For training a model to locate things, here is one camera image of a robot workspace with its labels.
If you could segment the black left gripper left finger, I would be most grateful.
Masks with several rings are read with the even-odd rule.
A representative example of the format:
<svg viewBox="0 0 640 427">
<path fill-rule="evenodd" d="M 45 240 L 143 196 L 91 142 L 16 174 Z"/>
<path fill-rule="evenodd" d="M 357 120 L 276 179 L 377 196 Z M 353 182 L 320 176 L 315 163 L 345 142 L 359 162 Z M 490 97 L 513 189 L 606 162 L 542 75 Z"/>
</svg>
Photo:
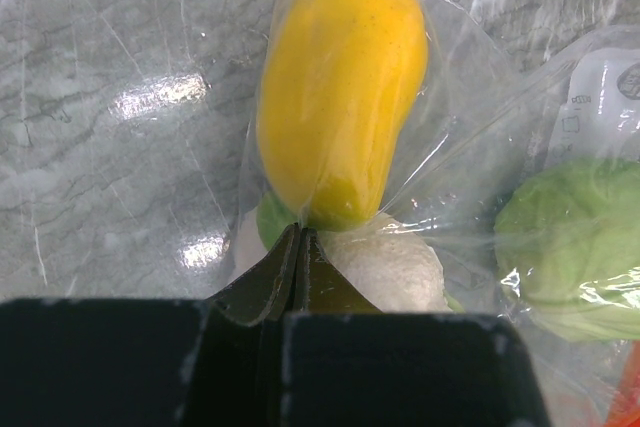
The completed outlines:
<svg viewBox="0 0 640 427">
<path fill-rule="evenodd" d="M 281 319 L 293 304 L 301 229 L 207 300 L 182 426 L 267 426 L 279 384 Z"/>
</svg>

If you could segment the clear zip top bag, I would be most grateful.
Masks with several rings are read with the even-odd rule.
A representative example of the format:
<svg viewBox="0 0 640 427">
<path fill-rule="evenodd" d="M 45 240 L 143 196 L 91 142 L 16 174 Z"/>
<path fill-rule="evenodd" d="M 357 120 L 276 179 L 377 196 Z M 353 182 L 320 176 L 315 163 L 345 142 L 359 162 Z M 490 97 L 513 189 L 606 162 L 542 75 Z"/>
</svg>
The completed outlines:
<svg viewBox="0 0 640 427">
<path fill-rule="evenodd" d="M 638 424 L 639 337 L 538 326 L 502 284 L 494 223 L 553 166 L 639 164 L 639 25 L 613 23 L 639 0 L 419 1 L 427 71 L 381 204 L 334 231 L 281 202 L 258 148 L 291 0 L 1 0 L 3 425 L 182 426 L 207 300 L 268 192 L 301 240 L 380 213 L 421 237 L 464 311 L 370 303 L 509 323 L 546 426 Z"/>
</svg>

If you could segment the green fake cabbage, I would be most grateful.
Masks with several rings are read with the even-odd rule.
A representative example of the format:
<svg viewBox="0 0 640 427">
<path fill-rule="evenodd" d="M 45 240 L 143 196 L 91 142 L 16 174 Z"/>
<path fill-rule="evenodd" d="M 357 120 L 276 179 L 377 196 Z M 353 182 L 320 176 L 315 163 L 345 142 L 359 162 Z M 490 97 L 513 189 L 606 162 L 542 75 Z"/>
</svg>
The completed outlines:
<svg viewBox="0 0 640 427">
<path fill-rule="evenodd" d="M 538 326 L 568 341 L 638 339 L 638 162 L 546 169 L 514 191 L 494 232 L 502 284 Z"/>
</svg>

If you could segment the white fake cauliflower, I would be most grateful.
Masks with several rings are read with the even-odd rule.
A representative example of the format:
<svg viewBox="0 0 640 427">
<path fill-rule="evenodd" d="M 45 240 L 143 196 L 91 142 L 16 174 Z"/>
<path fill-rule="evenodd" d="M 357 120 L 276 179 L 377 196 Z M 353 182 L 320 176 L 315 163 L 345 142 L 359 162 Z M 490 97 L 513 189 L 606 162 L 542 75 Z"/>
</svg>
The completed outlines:
<svg viewBox="0 0 640 427">
<path fill-rule="evenodd" d="M 248 211 L 233 242 L 235 281 L 273 247 L 296 221 L 279 199 L 266 193 Z M 325 258 L 375 307 L 384 312 L 459 312 L 445 290 L 443 266 L 433 248 L 393 217 L 380 213 L 350 231 L 318 233 Z"/>
</svg>

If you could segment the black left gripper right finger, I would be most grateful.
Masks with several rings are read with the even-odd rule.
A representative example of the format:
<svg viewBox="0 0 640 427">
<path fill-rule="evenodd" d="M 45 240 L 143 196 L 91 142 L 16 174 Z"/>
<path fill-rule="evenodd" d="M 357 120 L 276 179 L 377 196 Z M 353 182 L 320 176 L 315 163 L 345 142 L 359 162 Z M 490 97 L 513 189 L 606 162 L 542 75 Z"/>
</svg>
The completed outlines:
<svg viewBox="0 0 640 427">
<path fill-rule="evenodd" d="M 375 308 L 304 230 L 282 326 L 284 426 L 546 426 L 527 349 L 484 314 Z"/>
</svg>

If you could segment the yellow fake mango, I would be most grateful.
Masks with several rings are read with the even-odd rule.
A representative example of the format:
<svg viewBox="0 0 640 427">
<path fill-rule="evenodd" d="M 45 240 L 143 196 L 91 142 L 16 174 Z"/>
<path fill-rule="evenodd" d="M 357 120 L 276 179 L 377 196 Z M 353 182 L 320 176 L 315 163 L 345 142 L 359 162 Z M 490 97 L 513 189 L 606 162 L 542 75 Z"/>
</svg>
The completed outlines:
<svg viewBox="0 0 640 427">
<path fill-rule="evenodd" d="M 269 47 L 256 136 L 293 214 L 341 231 L 377 213 L 427 65 L 419 0 L 291 0 Z"/>
</svg>

